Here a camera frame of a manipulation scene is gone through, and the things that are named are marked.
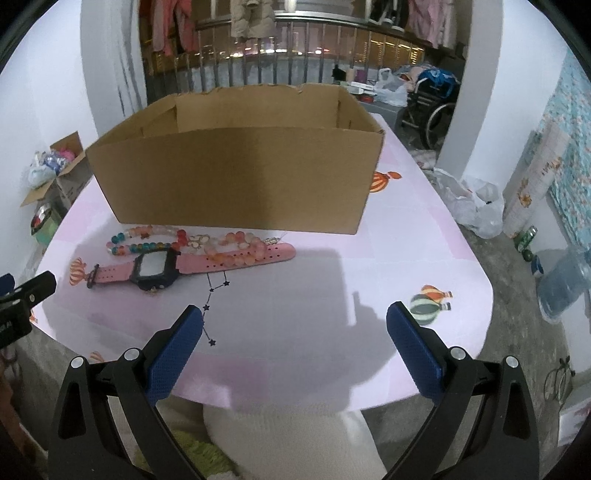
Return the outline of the pink strap smartwatch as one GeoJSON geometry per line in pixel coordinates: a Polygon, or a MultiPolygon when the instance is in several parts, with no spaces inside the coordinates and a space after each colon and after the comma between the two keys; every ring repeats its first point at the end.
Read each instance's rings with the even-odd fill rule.
{"type": "Polygon", "coordinates": [[[171,286],[180,276],[225,273],[231,270],[280,263],[296,258],[288,243],[257,243],[245,249],[220,253],[179,253],[173,248],[142,253],[133,261],[113,266],[95,265],[82,279],[88,289],[95,285],[130,282],[142,291],[158,291],[171,286]]]}

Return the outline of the green lidded pot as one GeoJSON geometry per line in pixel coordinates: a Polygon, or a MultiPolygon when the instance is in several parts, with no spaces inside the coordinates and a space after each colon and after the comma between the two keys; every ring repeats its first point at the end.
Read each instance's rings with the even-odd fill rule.
{"type": "Polygon", "coordinates": [[[51,203],[41,204],[30,223],[31,236],[42,247],[49,246],[62,221],[58,210],[51,203]]]}

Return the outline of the small open cardboard box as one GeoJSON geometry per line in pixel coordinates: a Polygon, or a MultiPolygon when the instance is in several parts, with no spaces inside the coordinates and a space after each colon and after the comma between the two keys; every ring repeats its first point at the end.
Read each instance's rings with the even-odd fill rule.
{"type": "Polygon", "coordinates": [[[25,168],[27,195],[21,207],[52,203],[67,211],[92,177],[78,132],[37,151],[25,168]]]}

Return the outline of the large water bottle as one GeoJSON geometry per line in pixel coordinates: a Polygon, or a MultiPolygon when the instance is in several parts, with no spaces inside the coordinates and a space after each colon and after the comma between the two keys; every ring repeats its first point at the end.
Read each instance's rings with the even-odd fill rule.
{"type": "Polygon", "coordinates": [[[559,323],[561,315],[589,290],[590,250],[568,250],[538,283],[543,318],[550,324],[559,323]]]}

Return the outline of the green soda bottle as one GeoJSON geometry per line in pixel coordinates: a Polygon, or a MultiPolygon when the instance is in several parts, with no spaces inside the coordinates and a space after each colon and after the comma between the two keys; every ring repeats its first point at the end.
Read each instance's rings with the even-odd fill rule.
{"type": "Polygon", "coordinates": [[[515,237],[515,248],[526,262],[531,262],[533,260],[534,255],[530,250],[530,244],[536,237],[537,233],[538,229],[534,225],[531,225],[515,237]]]}

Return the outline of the large brown cardboard box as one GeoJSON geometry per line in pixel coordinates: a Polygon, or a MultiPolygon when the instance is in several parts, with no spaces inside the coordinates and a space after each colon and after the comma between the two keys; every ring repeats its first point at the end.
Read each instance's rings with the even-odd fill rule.
{"type": "Polygon", "coordinates": [[[385,139],[337,85],[166,96],[86,151],[123,224],[353,234],[385,139]]]}

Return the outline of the wheelchair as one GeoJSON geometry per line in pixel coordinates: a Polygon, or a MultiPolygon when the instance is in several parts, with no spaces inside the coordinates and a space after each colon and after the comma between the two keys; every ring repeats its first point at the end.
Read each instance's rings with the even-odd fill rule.
{"type": "Polygon", "coordinates": [[[414,129],[428,150],[440,150],[456,108],[461,83],[438,67],[413,67],[402,75],[407,81],[407,107],[402,125],[414,129]]]}

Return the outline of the pink hanging clothes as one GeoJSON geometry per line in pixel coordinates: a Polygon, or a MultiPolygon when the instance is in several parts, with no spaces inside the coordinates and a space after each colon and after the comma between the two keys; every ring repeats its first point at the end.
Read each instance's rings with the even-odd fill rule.
{"type": "Polygon", "coordinates": [[[155,0],[152,2],[152,49],[172,55],[169,41],[175,27],[180,46],[185,52],[197,50],[197,33],[192,18],[191,0],[155,0]]]}

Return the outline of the grey low cabinet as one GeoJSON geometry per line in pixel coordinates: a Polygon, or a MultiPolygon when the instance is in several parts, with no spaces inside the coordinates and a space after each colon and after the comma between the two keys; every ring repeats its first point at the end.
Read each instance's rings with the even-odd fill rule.
{"type": "Polygon", "coordinates": [[[402,127],[406,107],[394,107],[383,102],[362,102],[362,106],[372,114],[381,115],[394,133],[399,133],[402,127]]]}

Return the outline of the white bag on cabinet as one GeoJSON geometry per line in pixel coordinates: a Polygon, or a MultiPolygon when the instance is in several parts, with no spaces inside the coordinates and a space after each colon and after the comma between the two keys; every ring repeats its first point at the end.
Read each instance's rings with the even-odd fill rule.
{"type": "Polygon", "coordinates": [[[406,107],[408,105],[408,91],[406,82],[393,74],[390,68],[378,71],[378,79],[375,83],[375,99],[393,107],[406,107]]]}

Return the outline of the beige hanging jacket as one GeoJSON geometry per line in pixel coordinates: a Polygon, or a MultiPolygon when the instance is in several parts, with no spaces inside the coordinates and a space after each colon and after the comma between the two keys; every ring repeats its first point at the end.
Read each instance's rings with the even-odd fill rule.
{"type": "Polygon", "coordinates": [[[263,39],[276,35],[273,1],[231,0],[231,36],[238,40],[263,39]]]}

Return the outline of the balcony metal railing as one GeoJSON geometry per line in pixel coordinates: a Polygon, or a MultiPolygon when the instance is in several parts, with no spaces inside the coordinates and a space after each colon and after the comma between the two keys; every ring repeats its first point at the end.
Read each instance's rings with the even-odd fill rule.
{"type": "Polygon", "coordinates": [[[142,42],[148,91],[156,95],[207,92],[257,84],[332,83],[335,69],[351,81],[374,83],[379,72],[424,61],[429,44],[409,32],[355,17],[278,12],[274,34],[243,42],[231,36],[228,16],[197,24],[197,49],[184,52],[173,36],[172,54],[142,42]]]}

